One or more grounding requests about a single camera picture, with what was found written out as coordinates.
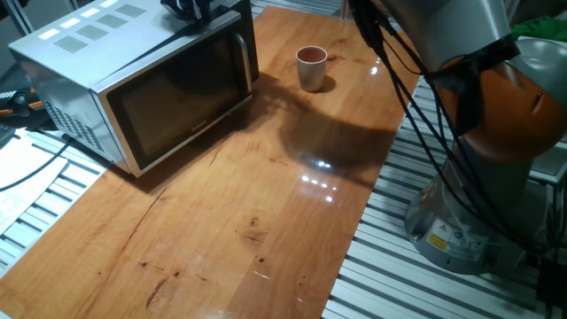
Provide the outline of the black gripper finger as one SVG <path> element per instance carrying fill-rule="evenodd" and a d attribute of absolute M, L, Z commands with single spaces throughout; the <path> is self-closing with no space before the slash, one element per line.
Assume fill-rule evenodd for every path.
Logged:
<path fill-rule="evenodd" d="M 193 0 L 160 0 L 160 4 L 181 20 L 196 18 Z"/>
<path fill-rule="evenodd" d="M 211 2 L 213 0 L 195 0 L 195 4 L 200 12 L 201 19 L 203 23 L 210 23 L 211 18 Z"/>

